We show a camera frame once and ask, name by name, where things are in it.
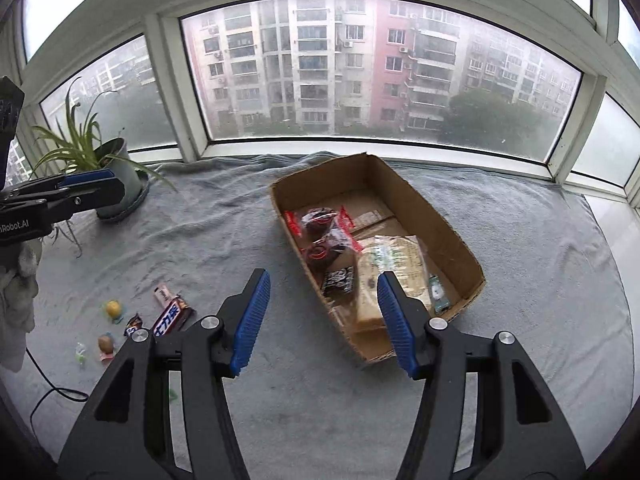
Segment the red clear snack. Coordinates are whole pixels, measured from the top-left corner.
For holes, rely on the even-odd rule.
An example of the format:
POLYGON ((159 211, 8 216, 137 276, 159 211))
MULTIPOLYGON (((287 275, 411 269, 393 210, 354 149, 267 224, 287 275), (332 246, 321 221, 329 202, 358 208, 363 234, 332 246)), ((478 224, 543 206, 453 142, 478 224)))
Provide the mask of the red clear snack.
POLYGON ((285 211, 285 223, 288 229, 297 237, 308 237, 310 240, 318 240, 329 229, 337 224, 347 232, 355 229, 352 217, 344 207, 334 209, 330 207, 314 207, 296 214, 294 211, 285 211))

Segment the brown ball candy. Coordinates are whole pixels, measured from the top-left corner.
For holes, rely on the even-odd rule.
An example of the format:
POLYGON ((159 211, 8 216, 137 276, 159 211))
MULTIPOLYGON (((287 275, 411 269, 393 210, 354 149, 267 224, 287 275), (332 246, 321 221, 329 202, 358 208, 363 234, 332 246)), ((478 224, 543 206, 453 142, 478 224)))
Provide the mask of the brown ball candy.
POLYGON ((114 359, 116 353, 115 341, 111 334, 105 333, 98 337, 100 361, 107 362, 114 359))

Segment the Snickers bar Chinese label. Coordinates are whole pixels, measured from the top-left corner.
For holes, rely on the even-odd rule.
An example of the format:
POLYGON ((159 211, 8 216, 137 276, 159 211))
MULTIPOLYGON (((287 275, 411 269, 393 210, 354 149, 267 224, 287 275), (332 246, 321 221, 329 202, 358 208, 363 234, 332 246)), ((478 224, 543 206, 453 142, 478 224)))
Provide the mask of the Snickers bar Chinese label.
POLYGON ((175 296, 169 301, 163 313, 156 320, 151 332, 155 338, 160 338, 175 330, 180 330, 194 313, 194 309, 186 303, 186 300, 181 296, 175 296))

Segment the pink wrapped candy bar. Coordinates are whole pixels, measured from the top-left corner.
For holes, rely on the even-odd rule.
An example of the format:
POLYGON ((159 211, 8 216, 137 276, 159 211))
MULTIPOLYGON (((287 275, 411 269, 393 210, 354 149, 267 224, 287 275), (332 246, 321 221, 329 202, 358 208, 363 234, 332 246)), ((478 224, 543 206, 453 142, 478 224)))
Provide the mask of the pink wrapped candy bar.
POLYGON ((165 309, 174 300, 174 295, 164 283, 160 283, 154 288, 153 296, 162 309, 165 309))

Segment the yellow ball candy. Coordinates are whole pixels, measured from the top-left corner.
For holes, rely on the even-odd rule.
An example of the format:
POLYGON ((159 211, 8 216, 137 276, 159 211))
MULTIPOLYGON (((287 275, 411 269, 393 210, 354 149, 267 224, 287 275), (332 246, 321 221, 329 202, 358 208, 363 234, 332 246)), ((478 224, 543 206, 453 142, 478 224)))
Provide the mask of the yellow ball candy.
POLYGON ((117 324, 122 322, 124 318, 125 309, 122 304, 117 300, 108 300, 103 307, 106 316, 112 323, 117 324))

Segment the brown cardboard box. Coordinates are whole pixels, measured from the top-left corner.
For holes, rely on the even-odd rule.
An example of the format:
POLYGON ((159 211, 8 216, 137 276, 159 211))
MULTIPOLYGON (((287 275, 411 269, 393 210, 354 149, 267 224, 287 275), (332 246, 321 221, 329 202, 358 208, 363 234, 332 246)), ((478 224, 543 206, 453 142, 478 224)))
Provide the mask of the brown cardboard box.
POLYGON ((378 277, 396 274, 405 293, 436 315, 428 279, 439 276, 451 302, 441 316, 450 321, 463 312, 485 286, 484 271, 462 237, 405 179, 373 155, 329 159, 299 170, 271 185, 271 200, 288 240, 324 310, 364 364, 394 354, 378 306, 378 277), (344 207, 355 223, 349 234, 361 252, 344 252, 324 272, 312 272, 303 250, 315 240, 297 237, 285 223, 285 211, 344 207), (324 274, 353 266, 351 295, 322 294, 324 274))

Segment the small clear green candy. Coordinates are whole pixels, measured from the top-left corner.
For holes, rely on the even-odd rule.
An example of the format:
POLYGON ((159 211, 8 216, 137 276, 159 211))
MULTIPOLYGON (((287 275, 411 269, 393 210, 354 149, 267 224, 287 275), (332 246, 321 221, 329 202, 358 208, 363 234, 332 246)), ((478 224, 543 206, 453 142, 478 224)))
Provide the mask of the small clear green candy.
POLYGON ((79 366, 84 366, 86 364, 86 346, 81 342, 76 344, 75 358, 79 366))

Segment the Snickers bar English label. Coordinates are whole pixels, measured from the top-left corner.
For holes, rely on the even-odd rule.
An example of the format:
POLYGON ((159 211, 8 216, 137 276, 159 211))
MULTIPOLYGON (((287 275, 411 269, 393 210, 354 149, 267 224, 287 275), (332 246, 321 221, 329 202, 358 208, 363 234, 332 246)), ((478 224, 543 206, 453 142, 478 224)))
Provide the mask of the Snickers bar English label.
POLYGON ((143 321, 140 315, 137 313, 132 316, 125 327, 124 336, 131 337, 137 330, 141 330, 143 327, 143 321))

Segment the small green candy packet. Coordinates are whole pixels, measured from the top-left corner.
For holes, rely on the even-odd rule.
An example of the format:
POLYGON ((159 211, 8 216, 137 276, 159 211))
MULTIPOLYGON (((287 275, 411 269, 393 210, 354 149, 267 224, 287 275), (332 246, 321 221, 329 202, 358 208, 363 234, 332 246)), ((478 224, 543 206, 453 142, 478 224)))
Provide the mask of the small green candy packet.
POLYGON ((433 310, 436 315, 442 315, 451 307, 451 302, 446 294, 445 287, 436 274, 430 275, 428 284, 430 285, 433 310))

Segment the black candy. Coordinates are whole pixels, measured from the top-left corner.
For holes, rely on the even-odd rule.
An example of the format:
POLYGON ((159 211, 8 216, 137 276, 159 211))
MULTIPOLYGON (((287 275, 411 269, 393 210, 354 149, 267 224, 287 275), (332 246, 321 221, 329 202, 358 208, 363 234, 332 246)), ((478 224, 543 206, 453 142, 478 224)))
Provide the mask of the black candy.
POLYGON ((344 268, 326 272, 322 282, 322 294, 324 296, 332 295, 351 295, 354 291, 355 268, 353 266, 344 266, 344 268))

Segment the grey fleece blanket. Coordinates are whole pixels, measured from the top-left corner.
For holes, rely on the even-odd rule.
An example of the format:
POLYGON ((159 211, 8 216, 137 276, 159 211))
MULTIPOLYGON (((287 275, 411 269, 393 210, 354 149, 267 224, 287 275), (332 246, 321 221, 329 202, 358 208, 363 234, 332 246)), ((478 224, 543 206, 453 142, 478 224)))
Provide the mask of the grey fleece blanket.
MULTIPOLYGON (((152 322, 160 283, 198 314, 214 313, 256 268, 271 299, 250 364, 226 385, 236 435, 255 479, 391 479, 422 387, 395 361, 362 365, 323 309, 271 203, 270 186, 317 165, 262 155, 163 166, 177 188, 153 185, 119 224, 73 220, 75 243, 44 246, 35 328, 22 369, 4 370, 18 418, 52 456, 80 407, 50 384, 90 391, 103 374, 96 340, 122 336, 105 301, 152 322), (75 358, 86 346, 86 364, 75 358)), ((510 330, 544 376, 587 462, 634 403, 634 336, 615 260, 587 201, 556 185, 482 170, 396 164, 483 268, 480 296, 459 330, 510 330)))

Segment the green potted spider plant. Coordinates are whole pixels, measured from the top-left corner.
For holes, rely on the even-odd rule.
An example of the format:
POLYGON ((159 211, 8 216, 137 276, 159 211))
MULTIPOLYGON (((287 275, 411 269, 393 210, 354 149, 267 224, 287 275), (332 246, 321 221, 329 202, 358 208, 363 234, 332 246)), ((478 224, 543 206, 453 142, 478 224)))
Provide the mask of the green potted spider plant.
POLYGON ((171 191, 177 188, 155 169, 135 162, 129 156, 127 142, 121 136, 105 141, 102 136, 96 103, 104 92, 96 94, 86 114, 79 114, 81 104, 72 99, 67 90, 64 96, 63 117, 55 121, 53 129, 33 126, 37 139, 52 148, 40 156, 35 168, 61 166, 61 174, 73 184, 89 184, 99 176, 119 180, 124 194, 114 204, 94 208, 98 219, 105 224, 122 222, 138 209, 146 199, 151 183, 158 181, 171 191))

